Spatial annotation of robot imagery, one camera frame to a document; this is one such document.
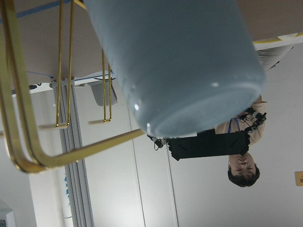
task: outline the white wall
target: white wall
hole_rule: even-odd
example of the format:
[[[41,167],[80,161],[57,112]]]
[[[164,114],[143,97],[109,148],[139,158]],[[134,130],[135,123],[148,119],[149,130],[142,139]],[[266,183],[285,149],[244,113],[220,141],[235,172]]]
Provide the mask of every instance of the white wall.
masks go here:
[[[12,210],[2,199],[0,199],[0,210]]]
[[[35,93],[31,97],[37,125],[54,122],[53,91]],[[39,138],[46,153],[62,152],[58,131],[39,131]],[[9,160],[3,138],[0,139],[0,150],[0,199],[14,211],[16,225],[63,227],[57,170],[31,175],[20,172]]]
[[[298,44],[268,72],[266,133],[250,149],[261,171],[254,186],[229,182],[227,157],[177,162],[170,154],[168,159],[164,148],[154,151],[149,138],[141,136],[134,145],[128,142],[86,159],[95,225],[302,226],[303,188],[294,180],[294,172],[303,170],[302,54],[303,44]],[[86,124],[102,118],[90,88],[76,90],[84,144],[137,128],[115,88],[119,103],[113,121],[99,126]]]
[[[9,159],[4,139],[0,139],[0,199],[15,214],[17,227],[36,227],[29,176],[15,168]]]

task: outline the brass wire frame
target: brass wire frame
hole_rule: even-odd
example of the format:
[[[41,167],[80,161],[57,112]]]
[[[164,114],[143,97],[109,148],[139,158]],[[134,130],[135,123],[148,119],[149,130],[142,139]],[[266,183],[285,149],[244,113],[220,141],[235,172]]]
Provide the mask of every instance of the brass wire frame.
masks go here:
[[[111,96],[111,90],[112,90],[112,79],[111,79],[111,71],[110,71],[110,65],[108,64],[108,105],[109,105],[109,118],[106,119],[106,91],[105,91],[105,63],[104,63],[105,55],[104,51],[102,50],[102,88],[103,88],[103,120],[96,120],[96,121],[90,121],[89,124],[99,124],[99,123],[107,123],[112,120],[112,96]]]
[[[72,149],[65,154],[49,156],[44,153],[39,142],[33,105],[28,90],[27,74],[13,0],[0,0],[0,9],[6,37],[6,47],[9,52],[11,75],[16,89],[21,128],[26,150],[32,159],[28,160],[26,158],[23,147],[21,146],[16,123],[16,113],[10,90],[11,77],[8,68],[6,67],[7,56],[5,54],[4,44],[0,41],[0,109],[4,137],[10,159],[19,170],[28,173],[38,173],[47,168],[63,166],[144,134],[143,131],[137,129],[82,148]]]
[[[73,34],[73,17],[74,17],[74,1],[71,1],[71,15],[70,15],[70,46],[69,46],[69,71],[68,71],[68,86],[67,86],[67,110],[66,122],[59,124],[60,117],[60,99],[61,99],[61,78],[62,78],[62,34],[63,34],[63,0],[60,0],[59,6],[59,42],[58,42],[58,89],[56,94],[56,118],[54,125],[40,125],[40,129],[52,128],[67,128],[70,124],[71,115],[71,65],[72,65],[72,34]]]

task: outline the blue cup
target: blue cup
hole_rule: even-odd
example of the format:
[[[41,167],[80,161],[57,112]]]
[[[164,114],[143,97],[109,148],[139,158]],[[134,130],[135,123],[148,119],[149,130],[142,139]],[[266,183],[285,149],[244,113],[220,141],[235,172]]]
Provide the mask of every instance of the blue cup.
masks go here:
[[[260,95],[265,73],[234,0],[85,0],[138,125],[176,137],[212,128]]]

